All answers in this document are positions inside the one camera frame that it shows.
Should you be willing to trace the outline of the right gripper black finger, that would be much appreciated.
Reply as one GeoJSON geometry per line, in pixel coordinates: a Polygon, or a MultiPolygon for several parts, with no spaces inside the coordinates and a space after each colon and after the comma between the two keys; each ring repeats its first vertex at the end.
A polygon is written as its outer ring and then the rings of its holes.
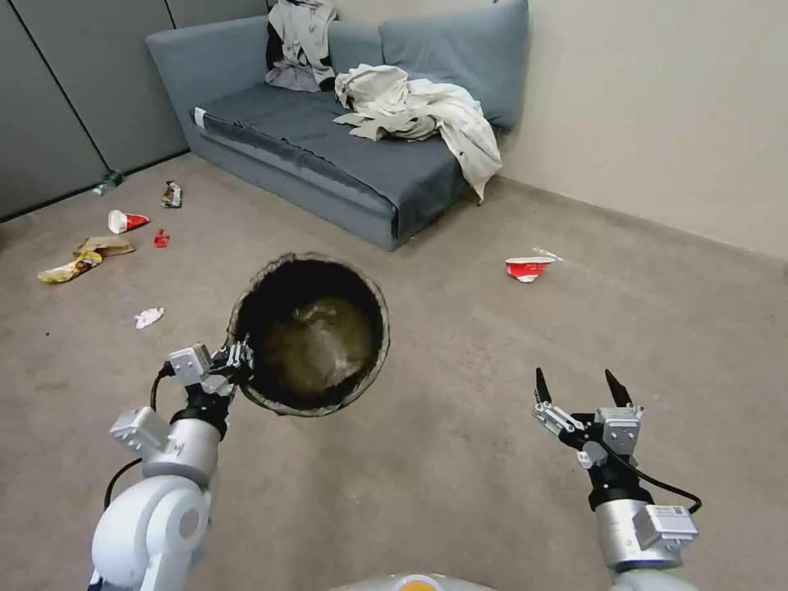
{"type": "Polygon", "coordinates": [[[533,416],[556,437],[585,431],[585,425],[552,403],[552,397],[541,368],[535,370],[535,405],[533,416]]]}
{"type": "Polygon", "coordinates": [[[610,369],[605,369],[605,378],[614,402],[614,407],[605,411],[605,420],[616,425],[639,425],[644,408],[633,402],[626,386],[610,369]]]}

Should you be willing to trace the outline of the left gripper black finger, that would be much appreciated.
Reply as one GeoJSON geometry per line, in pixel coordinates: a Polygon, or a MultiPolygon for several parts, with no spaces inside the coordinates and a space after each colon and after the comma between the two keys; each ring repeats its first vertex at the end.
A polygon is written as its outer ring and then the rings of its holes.
{"type": "Polygon", "coordinates": [[[240,340],[227,346],[226,366],[230,369],[253,369],[254,352],[250,346],[250,335],[244,335],[240,340]]]}
{"type": "Polygon", "coordinates": [[[248,368],[224,368],[217,373],[210,373],[201,380],[201,387],[213,396],[234,396],[239,387],[253,376],[248,368]]]}

